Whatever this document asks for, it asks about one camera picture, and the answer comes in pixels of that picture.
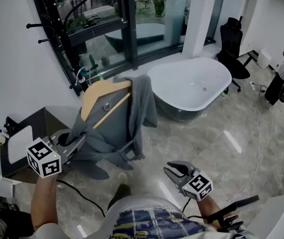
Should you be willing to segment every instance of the coat rack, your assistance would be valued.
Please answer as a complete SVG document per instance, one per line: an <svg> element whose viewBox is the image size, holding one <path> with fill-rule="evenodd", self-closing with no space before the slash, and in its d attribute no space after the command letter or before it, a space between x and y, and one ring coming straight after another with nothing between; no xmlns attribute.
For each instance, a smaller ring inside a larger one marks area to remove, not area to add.
<svg viewBox="0 0 284 239"><path fill-rule="evenodd" d="M84 4L87 0L81 1L77 6L72 8L69 13L67 14L64 22L62 23L60 19L60 15L58 12L57 4L55 0L42 0L46 6L46 9L48 11L49 16L45 16L45 18L48 20L48 24L27 24L26 28L31 27L49 27L53 30L53 35L50 36L47 39L38 40L38 43L46 42L54 38L56 35L58 35L58 38L66 52L66 56L70 61L70 64L74 70L74 73L76 74L76 83L79 82L83 91L86 91L88 88L88 84L86 82L85 77L80 73L80 71L83 69L80 66L80 58L78 54L76 54L73 51L68 33L67 33L67 21L69 16L72 14L73 11L75 11L77 8L79 8L82 4Z"/></svg>

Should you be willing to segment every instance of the white wall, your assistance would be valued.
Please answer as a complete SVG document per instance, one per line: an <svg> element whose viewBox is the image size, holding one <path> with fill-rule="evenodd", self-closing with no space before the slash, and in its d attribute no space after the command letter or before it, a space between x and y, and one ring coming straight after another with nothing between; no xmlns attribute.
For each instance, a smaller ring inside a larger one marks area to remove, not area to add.
<svg viewBox="0 0 284 239"><path fill-rule="evenodd" d="M220 27L227 23L228 18L240 19L243 16L247 0L223 0L220 17L215 32L214 40L216 45L221 47Z"/></svg>
<svg viewBox="0 0 284 239"><path fill-rule="evenodd" d="M253 48L263 48L271 54L271 65L276 68L283 61L284 51L284 0L269 0L253 41Z"/></svg>
<svg viewBox="0 0 284 239"><path fill-rule="evenodd" d="M246 9L241 21L243 38L240 46L240 55L253 50L252 43L260 27L262 13L267 0L247 0Z"/></svg>
<svg viewBox="0 0 284 239"><path fill-rule="evenodd" d="M44 106L69 126L81 101L64 75L41 28L33 0L0 0L0 126L18 122Z"/></svg>

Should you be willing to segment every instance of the gray hoodie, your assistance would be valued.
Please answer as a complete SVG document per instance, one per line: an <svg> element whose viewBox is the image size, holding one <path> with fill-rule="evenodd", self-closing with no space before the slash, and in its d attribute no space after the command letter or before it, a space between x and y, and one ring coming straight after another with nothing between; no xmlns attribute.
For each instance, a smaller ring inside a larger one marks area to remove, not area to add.
<svg viewBox="0 0 284 239"><path fill-rule="evenodd" d="M132 82L131 89L119 90L100 97L87 121L82 120L80 110L67 139L68 143L82 133L87 134L86 143L70 159L69 165L96 180L108 178L108 173L96 165L102 159L108 160L123 170L132 170L133 167L128 164L128 161L145 158L142 152L141 126L157 126L151 79L142 75L118 81L124 80ZM93 129L93 126L129 91L131 96L97 129Z"/></svg>

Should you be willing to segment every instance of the window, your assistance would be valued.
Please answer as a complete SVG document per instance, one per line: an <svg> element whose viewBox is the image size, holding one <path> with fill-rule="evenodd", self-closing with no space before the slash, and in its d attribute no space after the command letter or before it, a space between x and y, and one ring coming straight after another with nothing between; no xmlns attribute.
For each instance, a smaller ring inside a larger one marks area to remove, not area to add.
<svg viewBox="0 0 284 239"><path fill-rule="evenodd" d="M56 0L60 17L65 19L69 11L83 0ZM67 30L77 31L120 18L117 0L87 0L68 17Z"/></svg>
<svg viewBox="0 0 284 239"><path fill-rule="evenodd" d="M34 0L41 22L50 13ZM68 49L61 36L44 30L79 95L76 72L87 81L108 78L139 65L181 52L188 27L191 0L54 0L55 15L64 24ZM223 0L215 0L206 43L213 43Z"/></svg>

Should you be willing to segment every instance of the bathroom counter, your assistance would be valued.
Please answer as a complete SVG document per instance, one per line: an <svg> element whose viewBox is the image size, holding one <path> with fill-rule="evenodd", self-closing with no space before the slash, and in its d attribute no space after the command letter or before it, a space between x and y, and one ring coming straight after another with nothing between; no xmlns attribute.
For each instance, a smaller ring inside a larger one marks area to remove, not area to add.
<svg viewBox="0 0 284 239"><path fill-rule="evenodd" d="M42 108L35 112L28 118L24 119L19 123L21 125L21 130L27 126L32 127L32 139L35 140L38 137L44 138L46 136L53 135L56 131L61 129L67 129L68 127L49 113L46 108ZM1 172L2 176L17 180L21 182L36 183L38 175L29 167L26 155L14 162L9 161L8 155L8 143L10 139L0 146L0 162L1 162Z"/></svg>

